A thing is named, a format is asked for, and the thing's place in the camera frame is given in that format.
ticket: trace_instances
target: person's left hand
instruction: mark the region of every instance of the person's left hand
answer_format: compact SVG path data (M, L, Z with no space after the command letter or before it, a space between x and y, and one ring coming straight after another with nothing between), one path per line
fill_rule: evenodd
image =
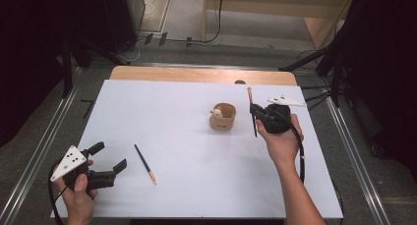
M92 160L88 161L88 165L92 165ZM90 224L94 213L93 199L97 195L97 190L91 190L89 195L86 193L88 178L85 174L80 174L77 177L74 190L66 189L64 179L60 178L55 181L59 192L64 192L62 198L68 211L67 224Z

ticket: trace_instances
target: white tabletop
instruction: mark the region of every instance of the white tabletop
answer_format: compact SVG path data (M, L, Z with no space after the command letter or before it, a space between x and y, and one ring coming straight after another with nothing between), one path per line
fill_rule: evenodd
M298 86L251 85L254 102L266 107L283 94L304 100ZM236 107L234 127L209 126L212 107ZM303 129L305 185L325 218L342 217L328 169L306 107L291 107ZM95 217L283 218L276 169L262 137L255 138L244 84L105 81L79 149L104 141L90 169L128 166L112 188L95 199ZM157 185L137 154L141 150ZM62 200L57 206L62 217Z

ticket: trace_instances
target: hand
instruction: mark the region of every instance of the hand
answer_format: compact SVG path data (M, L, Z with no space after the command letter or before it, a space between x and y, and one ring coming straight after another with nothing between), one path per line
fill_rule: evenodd
M88 165L92 165L92 160L88 161ZM88 178L85 174L77 177L74 191L66 189L64 180L61 178L55 182L59 192L63 192L62 198L68 211L68 225L70 224L90 224L94 211L93 199L97 195L97 190L91 190L89 195L86 193Z
M301 141L304 139L297 115L291 114L291 123L294 125ZM267 142L268 153L278 172L284 169L295 169L295 157L299 149L299 142L291 130L282 134L270 134L265 129L264 123L257 120L258 133Z

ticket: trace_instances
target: small container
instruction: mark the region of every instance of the small container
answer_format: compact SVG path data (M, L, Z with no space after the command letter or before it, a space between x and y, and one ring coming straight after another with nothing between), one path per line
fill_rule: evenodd
M235 117L236 108L233 105L228 103L218 103L211 110L209 125L214 130L228 131L233 127Z

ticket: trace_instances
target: pen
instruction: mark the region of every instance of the pen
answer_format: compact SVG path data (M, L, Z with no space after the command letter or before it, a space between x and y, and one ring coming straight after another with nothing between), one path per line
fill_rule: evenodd
M139 156L141 157L142 162L144 162L144 165L145 165L145 167L146 167L146 168L147 168L147 170L148 170L148 173L149 173L149 175L150 175L150 178L152 179L153 183L156 185L156 178L153 176L152 171L150 171L149 166L148 166L147 162L145 161L144 157L142 156L141 152L139 151L139 149L138 149L138 146L137 146L137 145L135 145L135 149L136 149L136 151L138 152Z

